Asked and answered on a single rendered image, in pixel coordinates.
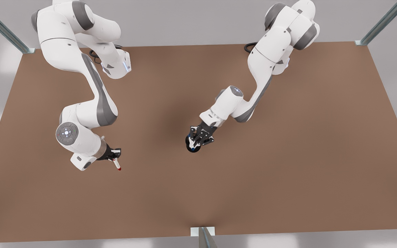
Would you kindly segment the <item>black round pen holder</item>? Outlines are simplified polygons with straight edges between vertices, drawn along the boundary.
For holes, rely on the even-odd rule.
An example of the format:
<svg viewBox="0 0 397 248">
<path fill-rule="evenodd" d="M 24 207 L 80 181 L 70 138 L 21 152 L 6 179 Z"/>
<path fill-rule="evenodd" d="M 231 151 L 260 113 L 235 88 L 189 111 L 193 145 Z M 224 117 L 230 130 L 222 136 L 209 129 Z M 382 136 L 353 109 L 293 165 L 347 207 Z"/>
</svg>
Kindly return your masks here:
<svg viewBox="0 0 397 248">
<path fill-rule="evenodd" d="M 197 136 L 196 133 L 193 133 L 192 135 L 189 134 L 186 138 L 185 138 L 185 143 L 186 143 L 186 149 L 191 152 L 191 153 L 196 153 L 200 150 L 201 148 L 201 144 L 197 143 L 195 144 L 195 137 Z"/>
</svg>

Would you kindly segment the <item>silver frame post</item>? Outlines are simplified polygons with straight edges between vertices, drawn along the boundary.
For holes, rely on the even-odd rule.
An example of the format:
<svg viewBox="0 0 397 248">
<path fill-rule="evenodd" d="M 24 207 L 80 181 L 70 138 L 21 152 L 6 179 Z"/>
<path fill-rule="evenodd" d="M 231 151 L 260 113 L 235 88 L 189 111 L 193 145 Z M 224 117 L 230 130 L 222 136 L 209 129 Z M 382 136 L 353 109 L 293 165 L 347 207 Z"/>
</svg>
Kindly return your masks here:
<svg viewBox="0 0 397 248">
<path fill-rule="evenodd" d="M 191 227 L 190 236 L 198 237 L 198 248 L 218 248 L 214 241 L 215 227 Z"/>
<path fill-rule="evenodd" d="M 0 34 L 4 36 L 16 49 L 23 54 L 35 53 L 34 48 L 26 46 L 1 20 L 0 20 Z"/>
<path fill-rule="evenodd" d="M 358 47 L 367 46 L 378 34 L 397 16 L 397 2 L 387 13 L 371 28 L 371 30 L 360 40 L 354 41 Z"/>
</svg>

